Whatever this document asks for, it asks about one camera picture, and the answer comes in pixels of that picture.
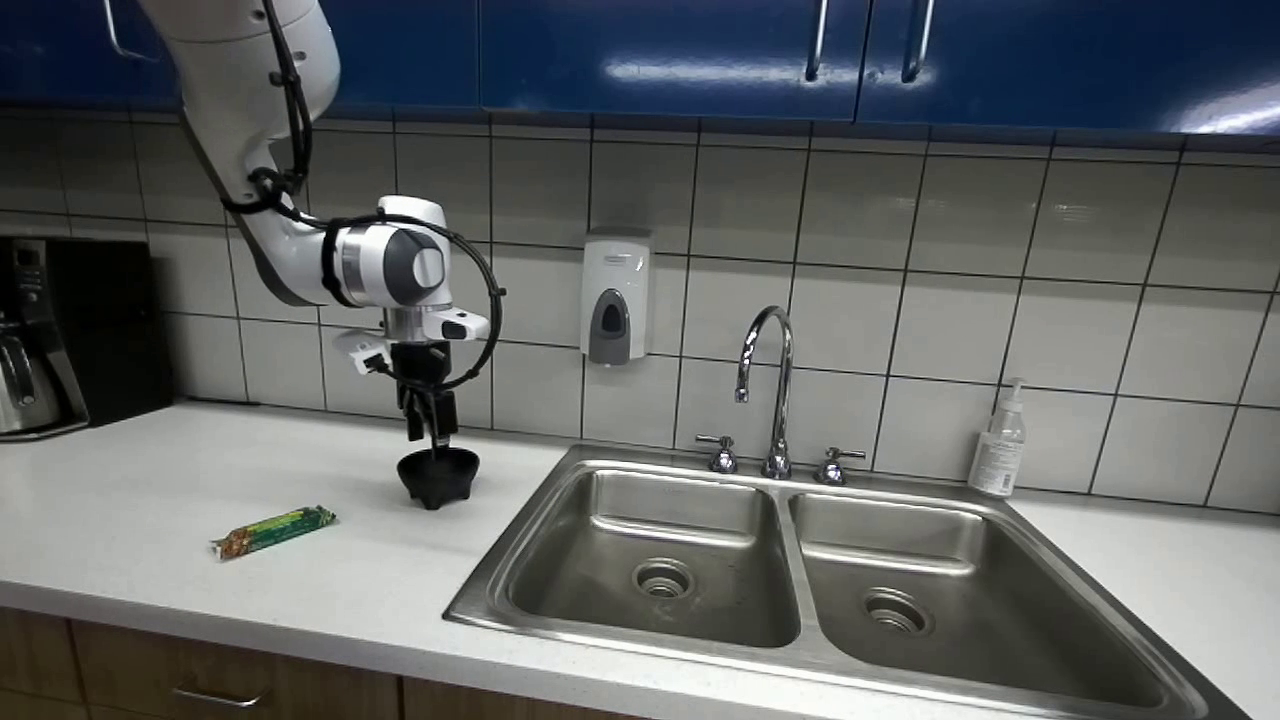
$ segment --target blue cabinet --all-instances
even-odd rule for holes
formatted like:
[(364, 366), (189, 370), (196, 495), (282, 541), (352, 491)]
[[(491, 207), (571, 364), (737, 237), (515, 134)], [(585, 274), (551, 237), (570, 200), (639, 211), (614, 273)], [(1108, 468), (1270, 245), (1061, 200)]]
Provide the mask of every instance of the blue cabinet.
[(498, 112), (851, 121), (870, 0), (485, 0)]
[(173, 105), (167, 55), (138, 0), (118, 0), (118, 34), (154, 55), (154, 65), (118, 55), (101, 0), (4, 0), (0, 99), (69, 106)]
[(323, 0), (346, 55), (335, 112), (481, 106), (481, 0)]
[(1280, 134), (1275, 0), (875, 0), (866, 125)]

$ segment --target stainless steel sink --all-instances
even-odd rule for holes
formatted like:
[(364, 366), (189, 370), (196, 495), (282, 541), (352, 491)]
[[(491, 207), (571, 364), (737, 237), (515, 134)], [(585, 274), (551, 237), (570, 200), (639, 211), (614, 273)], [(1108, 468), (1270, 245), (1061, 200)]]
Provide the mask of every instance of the stainless steel sink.
[(1010, 503), (570, 452), (448, 607), (1027, 717), (1246, 717)]

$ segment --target chrome faucet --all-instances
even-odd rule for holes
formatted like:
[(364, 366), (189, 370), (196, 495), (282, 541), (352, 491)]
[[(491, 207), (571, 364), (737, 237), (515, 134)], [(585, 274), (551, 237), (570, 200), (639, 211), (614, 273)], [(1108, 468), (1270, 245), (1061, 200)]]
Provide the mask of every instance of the chrome faucet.
[(737, 360), (737, 401), (753, 394), (753, 353), (761, 340), (761, 326), (769, 324), (769, 316), (779, 326), (785, 353), (779, 353), (779, 375), (775, 375), (775, 394), (771, 394), (771, 430), (769, 430), (769, 454), (761, 463), (766, 476), (794, 476), (794, 461), (790, 461), (790, 388), (794, 388), (794, 316), (779, 303), (769, 303), (740, 346)]

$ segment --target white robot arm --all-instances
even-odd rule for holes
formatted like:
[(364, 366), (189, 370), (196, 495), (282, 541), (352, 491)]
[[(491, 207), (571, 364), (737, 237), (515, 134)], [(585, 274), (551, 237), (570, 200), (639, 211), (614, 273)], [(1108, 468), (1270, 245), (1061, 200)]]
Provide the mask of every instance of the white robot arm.
[[(375, 211), (315, 218), (298, 207), (311, 159), (311, 121), (331, 105), (339, 55), (315, 0), (140, 0), (166, 34), (189, 133), (235, 216), (264, 282), (283, 303), (383, 309), (381, 330), (339, 345), (360, 370), (400, 382), (409, 436), (458, 427), (454, 388), (481, 370), (502, 330), (502, 288), (485, 257), (448, 233), (443, 207), (383, 196)], [(272, 143), (293, 141), (282, 172)], [(491, 321), (454, 303), (454, 247), (488, 278)], [(481, 360), (443, 381), (448, 340), (488, 340)]]

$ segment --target white tile wall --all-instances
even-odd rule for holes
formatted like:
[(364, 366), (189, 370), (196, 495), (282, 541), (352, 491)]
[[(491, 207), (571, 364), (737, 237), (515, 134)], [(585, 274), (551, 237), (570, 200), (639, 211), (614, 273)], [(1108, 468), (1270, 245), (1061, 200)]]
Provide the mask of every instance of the white tile wall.
[[(840, 443), (875, 452), (880, 473), (958, 478), (998, 381), (1023, 375), (1027, 489), (1280, 511), (1280, 330), (1266, 330), (1280, 183), (1259, 149), (691, 125), (320, 129), (311, 207), (438, 196), (498, 253), (509, 345), (458, 390), (465, 427), (643, 447), (731, 430), (740, 454), (761, 454), (775, 330), (761, 340), (750, 405), (731, 394), (737, 353), (750, 321), (785, 303), (798, 463)], [(395, 427), (392, 388), (331, 353), (339, 326), (374, 326), (381, 312), (272, 300), (243, 239), (219, 237), (219, 204), (173, 115), (0, 112), (0, 149), (0, 233), (154, 239), (191, 394)], [(638, 228), (660, 253), (643, 364), (593, 366), (576, 353), (590, 228)], [(485, 312), (465, 260), (458, 297)]]

